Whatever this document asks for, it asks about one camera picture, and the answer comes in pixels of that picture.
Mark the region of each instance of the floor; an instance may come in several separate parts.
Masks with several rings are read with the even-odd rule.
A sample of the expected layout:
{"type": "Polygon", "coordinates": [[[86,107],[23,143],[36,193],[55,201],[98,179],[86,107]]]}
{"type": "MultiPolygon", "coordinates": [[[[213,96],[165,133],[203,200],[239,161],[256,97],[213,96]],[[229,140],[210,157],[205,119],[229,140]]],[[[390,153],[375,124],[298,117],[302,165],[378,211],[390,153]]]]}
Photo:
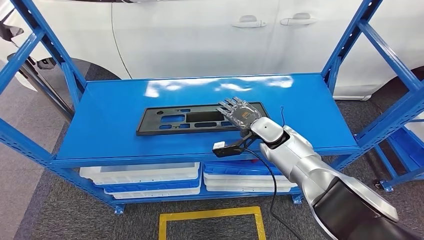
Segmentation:
{"type": "MultiPolygon", "coordinates": [[[[83,74],[90,65],[76,62],[83,74]]],[[[69,103],[67,87],[59,69],[43,71],[44,77],[69,103]]],[[[0,95],[0,117],[52,151],[64,120],[40,93],[22,86],[15,78],[0,95]]],[[[13,239],[44,168],[0,144],[0,239],[13,239]]]]}
{"type": "MultiPolygon", "coordinates": [[[[110,74],[95,66],[78,63],[88,79],[108,79],[110,74]]],[[[66,93],[62,77],[45,75],[59,93],[66,93]]],[[[337,101],[351,131],[356,133],[403,94],[399,81],[392,81],[369,101],[337,101]]],[[[0,95],[0,116],[30,136],[37,143],[55,152],[67,125],[49,107],[41,94],[12,81],[0,95]]],[[[386,144],[383,150],[395,165],[399,163],[386,144]]],[[[270,214],[271,197],[246,197],[200,201],[130,204],[124,215],[115,215],[107,206],[74,188],[19,154],[0,145],[0,239],[157,239],[160,213],[202,211],[259,206],[266,238],[296,239],[270,214]]],[[[331,162],[334,157],[325,157],[331,162]]],[[[349,167],[345,174],[358,178],[372,187],[374,179],[387,178],[375,152],[370,151],[349,167]]],[[[407,182],[395,187],[395,192],[379,191],[397,209],[404,226],[424,235],[424,182],[407,182]]],[[[294,205],[288,196],[277,198],[274,211],[282,216],[305,239],[320,240],[324,236],[314,223],[306,204],[294,205]]],[[[258,239],[251,215],[182,220],[167,225],[168,239],[258,239]]]]}

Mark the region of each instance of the robot finger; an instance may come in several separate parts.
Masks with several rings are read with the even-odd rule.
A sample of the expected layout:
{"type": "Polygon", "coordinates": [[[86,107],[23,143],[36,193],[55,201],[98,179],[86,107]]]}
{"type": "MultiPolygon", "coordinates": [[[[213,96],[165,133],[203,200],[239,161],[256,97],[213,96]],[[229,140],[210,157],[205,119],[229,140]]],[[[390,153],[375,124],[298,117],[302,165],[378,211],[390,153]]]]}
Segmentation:
{"type": "Polygon", "coordinates": [[[222,115],[227,116],[228,115],[228,111],[222,109],[221,107],[217,107],[216,110],[218,110],[218,112],[222,113],[222,115]]]}
{"type": "Polygon", "coordinates": [[[219,105],[223,106],[224,108],[226,108],[228,111],[231,111],[232,106],[228,105],[226,102],[220,101],[219,105]]]}
{"type": "Polygon", "coordinates": [[[226,101],[229,105],[231,105],[231,106],[234,106],[234,105],[236,105],[236,104],[237,104],[237,102],[236,102],[236,101],[234,101],[234,100],[232,100],[232,99],[229,99],[229,98],[226,98],[226,99],[225,99],[225,101],[226,101]]]}
{"type": "Polygon", "coordinates": [[[243,102],[243,100],[241,100],[240,98],[238,98],[236,96],[234,96],[232,99],[236,100],[237,103],[242,103],[243,102]]]}

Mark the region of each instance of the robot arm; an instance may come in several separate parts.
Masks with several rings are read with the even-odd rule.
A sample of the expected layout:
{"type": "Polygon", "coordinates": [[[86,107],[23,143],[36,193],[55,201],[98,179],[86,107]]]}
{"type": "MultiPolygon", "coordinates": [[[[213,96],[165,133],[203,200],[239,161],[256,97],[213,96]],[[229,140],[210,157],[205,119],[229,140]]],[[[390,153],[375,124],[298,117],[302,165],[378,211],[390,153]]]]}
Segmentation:
{"type": "MultiPolygon", "coordinates": [[[[323,162],[311,143],[295,130],[261,117],[239,98],[226,101],[220,102],[225,109],[218,110],[242,130],[243,139],[262,140],[260,151],[299,186],[325,235],[335,240],[421,239],[396,224],[398,214],[390,203],[362,182],[323,162]]],[[[213,151],[224,157],[240,154],[243,147],[238,142],[214,147],[213,151]]]]}

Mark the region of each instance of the car body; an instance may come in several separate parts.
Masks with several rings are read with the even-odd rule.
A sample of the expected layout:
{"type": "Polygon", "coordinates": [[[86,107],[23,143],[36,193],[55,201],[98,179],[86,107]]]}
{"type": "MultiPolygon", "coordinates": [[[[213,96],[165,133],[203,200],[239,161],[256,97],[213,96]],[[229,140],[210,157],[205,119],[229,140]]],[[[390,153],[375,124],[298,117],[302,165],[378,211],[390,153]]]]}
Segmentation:
{"type": "MultiPolygon", "coordinates": [[[[3,1],[0,17],[11,8],[3,1]]],[[[142,1],[34,3],[72,58],[121,79],[320,72],[361,3],[142,1]]],[[[370,21],[411,70],[424,66],[422,9],[422,0],[385,0],[370,21]]],[[[4,24],[23,29],[12,42],[0,39],[0,60],[7,61],[31,30],[17,11],[4,24]]],[[[36,61],[50,58],[41,44],[30,56],[36,61]]],[[[394,77],[361,35],[340,67],[334,97],[367,100],[394,77]]]]}

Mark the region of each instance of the blue shelf top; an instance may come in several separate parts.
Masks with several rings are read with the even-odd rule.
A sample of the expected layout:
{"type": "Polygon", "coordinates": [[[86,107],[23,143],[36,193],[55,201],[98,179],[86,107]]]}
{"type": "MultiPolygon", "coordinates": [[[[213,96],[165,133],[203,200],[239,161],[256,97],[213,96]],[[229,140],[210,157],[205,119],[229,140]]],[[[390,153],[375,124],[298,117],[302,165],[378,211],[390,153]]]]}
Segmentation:
{"type": "MultiPolygon", "coordinates": [[[[56,159],[92,162],[136,158],[138,164],[166,163],[169,159],[249,159],[218,159],[212,153],[216,142],[239,140],[237,131],[136,136],[145,108],[215,104],[233,96],[262,102],[270,118],[281,125],[283,107],[285,124],[308,139],[321,155],[348,154],[359,149],[321,75],[301,73],[90,81],[56,159]]],[[[250,148],[258,151],[259,141],[250,148]]]]}

